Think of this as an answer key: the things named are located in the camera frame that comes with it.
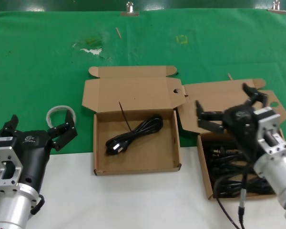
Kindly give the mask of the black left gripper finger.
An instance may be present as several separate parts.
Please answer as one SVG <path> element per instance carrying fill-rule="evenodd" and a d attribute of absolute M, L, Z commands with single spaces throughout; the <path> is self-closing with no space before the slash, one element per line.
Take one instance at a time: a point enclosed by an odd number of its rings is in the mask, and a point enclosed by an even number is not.
<path fill-rule="evenodd" d="M 3 125 L 3 128 L 0 130 L 0 137 L 14 136 L 18 122 L 18 117 L 14 114 L 11 119 Z"/>
<path fill-rule="evenodd" d="M 66 112 L 65 123 L 50 128 L 47 133 L 52 140 L 52 148 L 56 151 L 60 151 L 72 141 L 77 136 L 77 131 L 71 111 Z"/>

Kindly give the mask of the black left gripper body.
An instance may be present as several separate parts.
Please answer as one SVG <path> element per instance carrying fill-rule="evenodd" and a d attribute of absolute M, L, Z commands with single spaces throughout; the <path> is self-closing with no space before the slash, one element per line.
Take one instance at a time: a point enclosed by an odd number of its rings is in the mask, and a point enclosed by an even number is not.
<path fill-rule="evenodd" d="M 0 147 L 11 146 L 23 166 L 19 183 L 40 191 L 52 149 L 49 134 L 45 130 L 17 130 L 13 135 L 6 134 L 4 137 L 12 139 L 0 141 Z"/>

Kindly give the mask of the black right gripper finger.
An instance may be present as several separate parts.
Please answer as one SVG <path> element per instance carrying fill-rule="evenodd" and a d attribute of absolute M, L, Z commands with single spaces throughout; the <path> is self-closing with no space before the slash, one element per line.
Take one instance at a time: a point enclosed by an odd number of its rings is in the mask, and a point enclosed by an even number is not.
<path fill-rule="evenodd" d="M 242 104 L 244 109 L 253 109 L 255 103 L 262 104 L 262 108 L 266 107 L 268 95 L 258 91 L 255 87 L 249 87 L 246 83 L 242 84 L 242 89 L 248 96 L 248 99 Z"/>
<path fill-rule="evenodd" d="M 198 127 L 204 130 L 221 134 L 224 132 L 222 125 L 224 113 L 221 111 L 207 112 L 198 100 L 195 101 Z"/>

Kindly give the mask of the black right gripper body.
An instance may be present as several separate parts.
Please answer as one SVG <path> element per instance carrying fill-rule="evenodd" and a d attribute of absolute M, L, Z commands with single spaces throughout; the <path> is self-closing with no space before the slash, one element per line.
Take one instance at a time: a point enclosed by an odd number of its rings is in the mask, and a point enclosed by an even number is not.
<path fill-rule="evenodd" d="M 245 104 L 233 106 L 224 111 L 223 126 L 235 139 L 238 148 L 244 154 L 250 165 L 257 161 L 258 123 L 254 108 Z"/>

